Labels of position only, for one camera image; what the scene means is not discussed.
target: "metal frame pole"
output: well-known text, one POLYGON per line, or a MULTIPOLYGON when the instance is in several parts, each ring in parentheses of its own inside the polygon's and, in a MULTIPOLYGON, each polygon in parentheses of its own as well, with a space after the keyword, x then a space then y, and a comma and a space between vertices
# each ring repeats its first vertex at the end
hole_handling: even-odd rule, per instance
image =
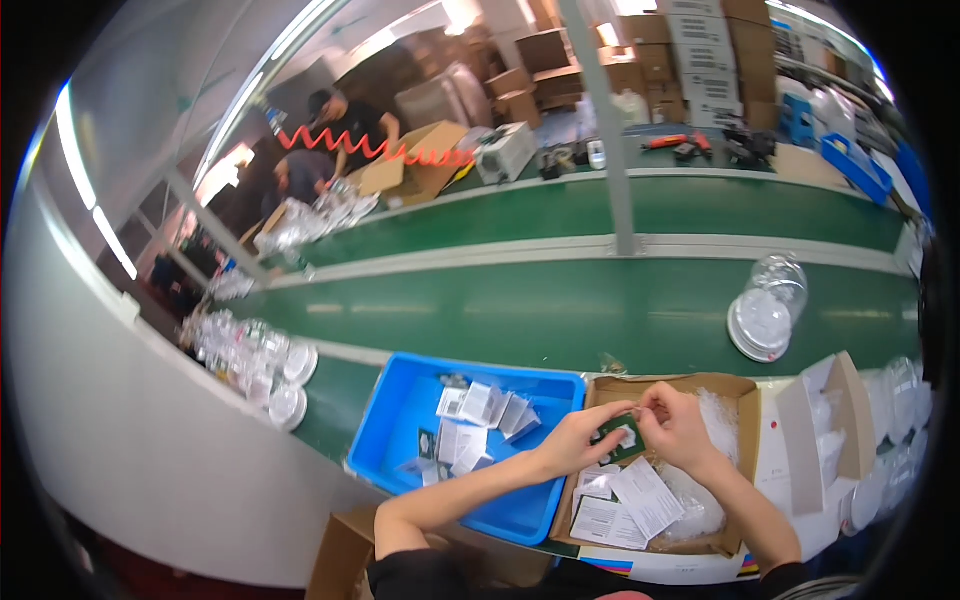
POLYGON ((188 275, 193 277, 193 279, 197 281, 197 283, 200 283, 203 287, 206 287, 207 285, 210 284, 210 280, 207 279, 206 276, 200 272, 200 269, 198 269, 196 265, 190 262, 189 258, 184 256, 182 252, 174 248, 173 245, 170 242, 168 242, 165 237, 163 237, 163 234, 160 233, 159 230, 154 227, 154 224, 150 222, 150 219, 147 218, 147 215, 143 214, 143 211, 141 211, 138 208, 136 212, 134 212, 133 216, 135 216, 137 220, 141 224, 143 224, 143 227, 150 233, 150 236, 155 241, 158 241, 161 244, 163 244, 163 247, 167 249, 167 253, 169 253, 170 256, 175 261, 177 261, 177 264, 179 264, 183 268, 183 270, 187 272, 188 275))
POLYGON ((197 197, 193 193, 193 187, 190 185, 183 174, 176 168, 171 169, 166 175, 167 182, 173 188, 174 195, 180 199, 184 207, 193 210, 197 215, 197 220, 209 231, 217 244, 220 245, 227 254, 237 261, 237 266, 243 269, 247 275, 253 277, 253 280, 266 287, 270 283, 270 275, 256 262, 249 252, 244 250, 233 234, 227 229, 220 219, 212 212, 200 206, 197 197))
POLYGON ((560 10, 566 21, 566 33, 573 45, 573 52, 583 68, 590 100, 597 115, 597 133, 603 140, 607 154, 607 185, 610 188, 610 207, 613 216, 613 232, 616 234, 616 254, 633 256, 634 207, 630 199, 630 183, 627 179, 626 152, 621 120, 610 101, 610 80, 600 66, 600 58, 589 35, 587 22, 577 0, 559 0, 560 10))

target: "black t-shirt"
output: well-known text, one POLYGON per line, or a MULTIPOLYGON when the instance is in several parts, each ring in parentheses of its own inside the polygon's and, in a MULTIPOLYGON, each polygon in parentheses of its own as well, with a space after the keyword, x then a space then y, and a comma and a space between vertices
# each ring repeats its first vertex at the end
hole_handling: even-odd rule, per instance
POLYGON ((776 598, 809 579, 806 566, 784 564, 767 573, 760 582, 718 586, 658 586, 630 581, 595 566, 570 559, 535 588, 472 588, 456 563, 437 550, 396 552, 368 567, 370 588, 376 600, 594 600, 618 591, 640 591, 654 600, 717 598, 727 590, 734 597, 776 598))
MULTIPOLYGON (((382 110, 377 110, 365 102, 354 100, 347 104, 347 112, 344 113, 343 117, 322 125, 320 131, 329 127, 334 141, 340 139, 340 136, 347 132, 353 146, 359 144, 360 139, 366 135, 370 149, 376 151, 383 142, 387 141, 387 135, 380 129, 380 119, 383 118, 383 115, 382 110)), ((375 159, 376 156, 367 158, 362 150, 357 150, 352 155, 347 155, 347 167, 350 171, 356 171, 367 166, 375 159)))

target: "green card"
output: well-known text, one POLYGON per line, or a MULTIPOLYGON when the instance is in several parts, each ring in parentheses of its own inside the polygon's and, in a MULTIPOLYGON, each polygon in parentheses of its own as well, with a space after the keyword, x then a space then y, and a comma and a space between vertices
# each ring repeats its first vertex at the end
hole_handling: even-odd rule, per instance
POLYGON ((437 434, 426 429, 417 430, 417 451, 421 458, 437 460, 437 434))
POLYGON ((600 425, 597 432, 593 434, 590 444, 597 444, 616 429, 625 430, 627 437, 610 453, 610 460, 601 461, 601 465, 619 463, 623 459, 630 458, 647 449, 646 444, 643 443, 643 438, 640 437, 640 430, 636 427, 636 420, 634 416, 630 414, 617 417, 616 419, 610 419, 600 425))

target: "black cap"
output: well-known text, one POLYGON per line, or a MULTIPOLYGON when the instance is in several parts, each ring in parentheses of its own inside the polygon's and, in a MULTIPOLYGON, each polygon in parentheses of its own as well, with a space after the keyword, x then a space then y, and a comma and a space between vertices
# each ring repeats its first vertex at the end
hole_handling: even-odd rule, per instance
POLYGON ((330 92, 326 91, 325 89, 322 89, 320 91, 315 91, 312 94, 310 94, 310 97, 307 98, 307 101, 306 101, 306 109, 307 109, 307 112, 310 113, 311 123, 313 123, 314 121, 317 120, 318 117, 320 117, 320 113, 323 112, 324 106, 326 106, 326 103, 330 102, 330 98, 332 97, 333 95, 330 92))

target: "person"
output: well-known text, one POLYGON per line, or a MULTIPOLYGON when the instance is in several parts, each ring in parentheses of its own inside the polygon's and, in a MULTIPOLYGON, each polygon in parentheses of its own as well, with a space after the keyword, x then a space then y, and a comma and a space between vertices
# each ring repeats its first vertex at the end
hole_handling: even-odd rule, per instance
MULTIPOLYGON (((377 150, 386 141, 387 149, 396 151, 400 138, 400 122, 389 112, 378 110, 359 100, 348 102, 339 93, 333 94, 325 89, 310 95, 307 109, 310 112, 310 129, 315 130, 321 126, 329 128, 333 141, 346 133, 350 143, 355 146, 365 135, 371 150, 377 150)), ((344 144, 338 146, 336 152, 337 177, 362 169, 376 160, 376 156, 367 157, 362 150, 349 154, 344 144)))
POLYGON ((763 597, 776 597, 806 581, 806 567, 800 563, 800 542, 786 517, 710 442, 697 397, 682 394, 661 381, 650 387, 638 404, 622 400, 571 413, 533 450, 380 505, 374 521, 376 560, 368 570, 374 597, 377 600, 716 597, 715 587, 644 585, 570 560, 562 561, 536 588, 481 592, 469 589, 455 564, 427 544, 426 532, 457 520, 498 496, 596 465, 626 433, 614 431, 597 445, 590 445, 590 435, 601 424, 630 412, 637 418, 647 447, 707 488, 730 522, 740 530, 759 567, 763 597))
POLYGON ((284 198, 312 204, 333 179, 333 172, 333 161, 327 155, 310 150, 293 151, 274 167, 276 187, 263 199, 263 218, 269 219, 284 198))

